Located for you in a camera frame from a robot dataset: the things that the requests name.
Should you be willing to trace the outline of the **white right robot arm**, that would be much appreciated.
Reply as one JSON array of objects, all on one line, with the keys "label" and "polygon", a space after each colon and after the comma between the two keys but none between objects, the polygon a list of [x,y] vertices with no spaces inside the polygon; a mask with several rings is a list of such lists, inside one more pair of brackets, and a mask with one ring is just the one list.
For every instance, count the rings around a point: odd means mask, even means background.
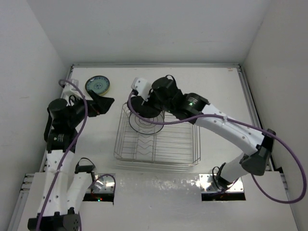
[{"label": "white right robot arm", "polygon": [[232,123],[226,114],[196,93],[182,93],[173,76],[157,79],[140,93],[145,104],[155,110],[168,111],[179,120],[192,117],[190,123],[206,128],[242,150],[228,163],[223,163],[213,179],[215,186],[226,189],[236,179],[252,174],[264,175],[272,153],[274,131],[254,130],[247,125]]}]

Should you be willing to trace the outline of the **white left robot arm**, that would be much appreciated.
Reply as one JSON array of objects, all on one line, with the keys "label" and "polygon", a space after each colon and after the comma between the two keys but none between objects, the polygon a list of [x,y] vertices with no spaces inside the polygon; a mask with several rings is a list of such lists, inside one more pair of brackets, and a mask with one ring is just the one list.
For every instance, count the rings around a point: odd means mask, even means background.
[{"label": "white left robot arm", "polygon": [[37,216],[28,220],[30,231],[78,231],[79,209],[89,186],[94,182],[94,164],[76,166],[73,181],[69,171],[85,120],[106,114],[115,101],[89,91],[91,100],[77,99],[70,105],[66,99],[53,100],[47,111],[49,120],[44,139],[47,143],[47,168],[42,200]]}]

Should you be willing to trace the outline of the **black plate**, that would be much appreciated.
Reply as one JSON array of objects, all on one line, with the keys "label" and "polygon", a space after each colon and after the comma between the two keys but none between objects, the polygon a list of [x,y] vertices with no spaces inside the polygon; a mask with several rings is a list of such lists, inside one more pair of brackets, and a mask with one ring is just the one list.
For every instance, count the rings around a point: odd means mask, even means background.
[{"label": "black plate", "polygon": [[144,118],[155,118],[161,113],[161,110],[149,106],[141,96],[131,97],[130,102],[134,111]]}]

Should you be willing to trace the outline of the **teal blue patterned plate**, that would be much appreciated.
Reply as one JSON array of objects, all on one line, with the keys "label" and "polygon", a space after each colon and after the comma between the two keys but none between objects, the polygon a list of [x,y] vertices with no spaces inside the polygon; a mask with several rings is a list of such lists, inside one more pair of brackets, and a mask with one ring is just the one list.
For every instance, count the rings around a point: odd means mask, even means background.
[{"label": "teal blue patterned plate", "polygon": [[93,76],[85,83],[85,90],[94,91],[96,94],[103,96],[110,89],[110,80],[105,76]]}]

